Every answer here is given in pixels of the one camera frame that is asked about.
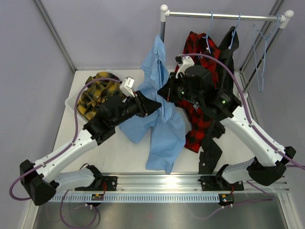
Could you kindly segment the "light blue shirt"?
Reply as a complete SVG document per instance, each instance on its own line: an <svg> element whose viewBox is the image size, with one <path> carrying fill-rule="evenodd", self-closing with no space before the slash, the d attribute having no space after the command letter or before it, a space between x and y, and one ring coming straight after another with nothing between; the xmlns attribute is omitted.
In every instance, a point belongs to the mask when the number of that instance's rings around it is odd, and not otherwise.
<svg viewBox="0 0 305 229"><path fill-rule="evenodd" d="M153 46L141 64L144 80L138 90L147 98L159 101L159 68L158 54L165 65L165 47L160 36L156 36ZM120 124L119 129L133 143L142 140L148 129L151 129L150 152L146 163L148 170L163 170L171 173L173 165L185 145L185 123L173 103L165 101L165 118L160 117L160 108L145 118L134 116Z"/></svg>

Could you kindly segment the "light blue wire hanger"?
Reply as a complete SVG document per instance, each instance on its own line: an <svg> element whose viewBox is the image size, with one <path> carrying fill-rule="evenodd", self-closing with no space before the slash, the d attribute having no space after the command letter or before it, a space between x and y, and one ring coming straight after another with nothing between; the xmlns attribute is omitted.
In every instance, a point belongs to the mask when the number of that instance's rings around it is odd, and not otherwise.
<svg viewBox="0 0 305 229"><path fill-rule="evenodd" d="M255 78L258 92L264 90L267 56L271 49L271 45L280 30L281 16L276 14L275 21L268 21L267 24L269 24L269 27L265 30L258 28L256 24L252 27L254 70L249 79L249 83L250 80Z"/></svg>

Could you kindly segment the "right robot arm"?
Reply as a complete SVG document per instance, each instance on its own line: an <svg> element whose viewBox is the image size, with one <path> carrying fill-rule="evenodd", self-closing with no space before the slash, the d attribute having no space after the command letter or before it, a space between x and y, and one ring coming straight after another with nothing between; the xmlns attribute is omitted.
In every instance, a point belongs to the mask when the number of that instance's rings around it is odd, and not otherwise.
<svg viewBox="0 0 305 229"><path fill-rule="evenodd" d="M200 65L186 68L168 82L158 95L171 103L187 101L199 106L212 118L211 126L219 123L230 129L254 154L254 158L235 165L225 164L216 175L201 178L203 187L227 190L239 181L253 180L269 186L286 171L296 151L276 143L251 117L246 104L228 90L215 88L211 72Z"/></svg>

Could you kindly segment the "yellow plaid shirt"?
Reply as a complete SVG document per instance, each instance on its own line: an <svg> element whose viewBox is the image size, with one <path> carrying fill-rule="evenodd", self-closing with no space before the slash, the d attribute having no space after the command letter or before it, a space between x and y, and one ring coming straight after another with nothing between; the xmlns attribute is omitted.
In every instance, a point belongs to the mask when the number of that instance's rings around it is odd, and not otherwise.
<svg viewBox="0 0 305 229"><path fill-rule="evenodd" d="M99 110L99 107L108 98L118 95L121 99L126 96L120 90L120 84L114 81L96 81L84 90L77 102L77 111L87 121L91 120Z"/></svg>

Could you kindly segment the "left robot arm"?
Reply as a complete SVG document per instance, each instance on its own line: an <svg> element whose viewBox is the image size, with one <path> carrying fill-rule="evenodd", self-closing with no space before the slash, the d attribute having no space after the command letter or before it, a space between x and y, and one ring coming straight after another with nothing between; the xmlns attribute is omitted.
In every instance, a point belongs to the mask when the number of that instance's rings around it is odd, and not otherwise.
<svg viewBox="0 0 305 229"><path fill-rule="evenodd" d="M140 91L122 99L108 97L97 114L77 132L76 138L40 160L25 160L20 164L21 184L36 206L50 201L56 193L66 190L96 191L105 187L102 173L93 165L72 172L63 169L98 147L115 134L115 128L133 116L153 114L161 103L145 97Z"/></svg>

